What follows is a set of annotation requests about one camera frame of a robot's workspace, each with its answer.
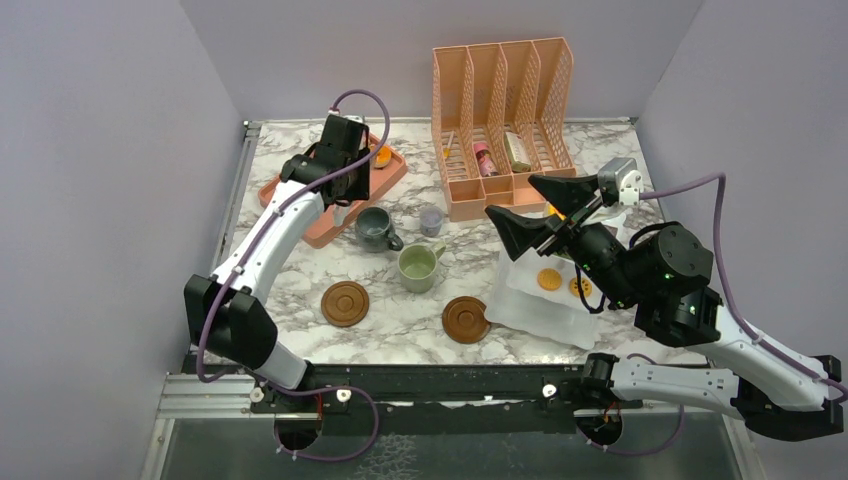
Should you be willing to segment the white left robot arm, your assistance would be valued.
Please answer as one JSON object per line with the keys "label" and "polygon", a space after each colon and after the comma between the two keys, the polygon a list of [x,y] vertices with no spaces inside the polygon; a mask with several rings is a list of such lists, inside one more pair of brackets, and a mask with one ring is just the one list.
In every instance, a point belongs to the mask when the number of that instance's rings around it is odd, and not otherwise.
{"label": "white left robot arm", "polygon": [[206,352],[235,362],[276,386],[285,407],[298,411],[313,401],[310,364],[278,339],[264,304],[276,275],[301,237],[329,208],[370,197],[371,173],[345,168],[311,179],[300,174],[278,181],[271,200],[243,243],[207,277],[192,276],[184,289],[196,374],[204,383]]}

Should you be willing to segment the yellow frosted donut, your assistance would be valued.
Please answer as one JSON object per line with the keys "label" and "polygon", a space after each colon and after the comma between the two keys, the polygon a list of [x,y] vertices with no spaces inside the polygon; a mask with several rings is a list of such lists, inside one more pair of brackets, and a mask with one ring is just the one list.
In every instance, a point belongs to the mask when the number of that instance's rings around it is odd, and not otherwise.
{"label": "yellow frosted donut", "polygon": [[547,214],[548,215],[555,215],[556,217],[558,217],[561,220],[565,219],[565,216],[562,213],[560,213],[553,205],[547,206]]}

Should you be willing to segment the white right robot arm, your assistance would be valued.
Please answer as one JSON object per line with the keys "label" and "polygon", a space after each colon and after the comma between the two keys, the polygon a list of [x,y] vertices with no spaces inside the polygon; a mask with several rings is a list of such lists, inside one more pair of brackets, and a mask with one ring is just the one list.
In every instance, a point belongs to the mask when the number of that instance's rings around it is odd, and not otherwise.
{"label": "white right robot arm", "polygon": [[713,362],[710,369],[687,369],[595,353],[565,386],[569,403],[664,400],[740,419],[755,433],[789,442],[843,431],[847,390],[839,360],[808,357],[773,340],[740,315],[728,288],[713,290],[712,276],[724,272],[718,244],[703,245],[676,221],[649,225],[622,243],[598,221],[605,207],[651,198],[634,160],[616,158],[576,178],[533,174],[528,182],[552,204],[552,214],[485,210],[511,260],[531,252],[568,256],[609,309],[635,309],[634,324],[650,339]]}

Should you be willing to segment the yellow flower cookie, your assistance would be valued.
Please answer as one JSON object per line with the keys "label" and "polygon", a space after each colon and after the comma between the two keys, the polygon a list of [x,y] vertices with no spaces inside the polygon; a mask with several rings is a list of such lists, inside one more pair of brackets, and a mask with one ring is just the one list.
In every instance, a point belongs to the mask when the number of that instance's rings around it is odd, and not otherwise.
{"label": "yellow flower cookie", "polygon": [[569,291],[577,298],[583,295],[586,299],[589,299],[593,294],[593,290],[594,285],[587,278],[573,277],[569,282]]}

